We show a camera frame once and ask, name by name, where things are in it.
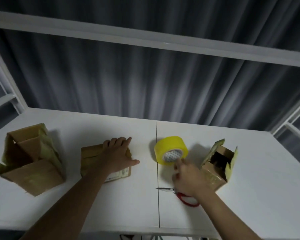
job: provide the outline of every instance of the hand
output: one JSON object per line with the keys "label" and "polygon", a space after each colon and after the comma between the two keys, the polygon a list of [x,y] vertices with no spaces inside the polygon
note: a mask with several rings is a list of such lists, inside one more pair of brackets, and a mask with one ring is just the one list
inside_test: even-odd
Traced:
{"label": "hand", "polygon": [[211,190],[199,168],[184,158],[176,161],[174,169],[178,173],[172,175],[172,181],[178,191],[196,198],[198,192]]}
{"label": "hand", "polygon": [[99,155],[98,162],[105,165],[109,174],[140,163],[139,160],[131,160],[126,156],[130,141],[131,137],[128,140],[120,137],[119,139],[112,138],[110,141],[103,142],[103,151]]}

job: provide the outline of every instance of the yellow tape on box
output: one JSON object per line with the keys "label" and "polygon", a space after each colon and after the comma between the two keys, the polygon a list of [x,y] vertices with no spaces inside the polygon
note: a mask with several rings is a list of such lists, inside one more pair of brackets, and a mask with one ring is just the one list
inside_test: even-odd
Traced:
{"label": "yellow tape on box", "polygon": [[183,140],[178,136],[161,139],[154,146],[157,162],[162,165],[173,165],[178,158],[188,155],[188,149]]}

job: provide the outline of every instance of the forearm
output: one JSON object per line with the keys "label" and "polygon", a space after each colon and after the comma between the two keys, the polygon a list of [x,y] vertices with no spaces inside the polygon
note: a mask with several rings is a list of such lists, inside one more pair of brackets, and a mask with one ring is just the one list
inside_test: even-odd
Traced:
{"label": "forearm", "polygon": [[58,200],[21,238],[77,239],[87,214],[108,176],[105,165],[96,165]]}
{"label": "forearm", "polygon": [[196,198],[223,240],[260,240],[212,189],[198,191]]}

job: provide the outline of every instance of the scissors blade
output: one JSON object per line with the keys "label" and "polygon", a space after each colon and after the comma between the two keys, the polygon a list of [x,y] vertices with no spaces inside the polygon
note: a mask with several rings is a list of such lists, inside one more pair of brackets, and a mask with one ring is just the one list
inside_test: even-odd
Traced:
{"label": "scissors blade", "polygon": [[173,190],[172,188],[156,188],[156,189],[166,191],[166,192],[169,192],[169,191]]}

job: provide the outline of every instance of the person's right arm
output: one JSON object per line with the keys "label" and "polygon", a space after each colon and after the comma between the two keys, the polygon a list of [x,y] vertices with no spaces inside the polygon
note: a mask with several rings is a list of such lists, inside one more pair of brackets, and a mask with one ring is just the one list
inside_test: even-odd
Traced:
{"label": "person's right arm", "polygon": [[182,159],[176,161],[175,169],[178,170],[172,176],[175,188],[196,198],[223,240],[261,240],[209,187],[195,165]]}

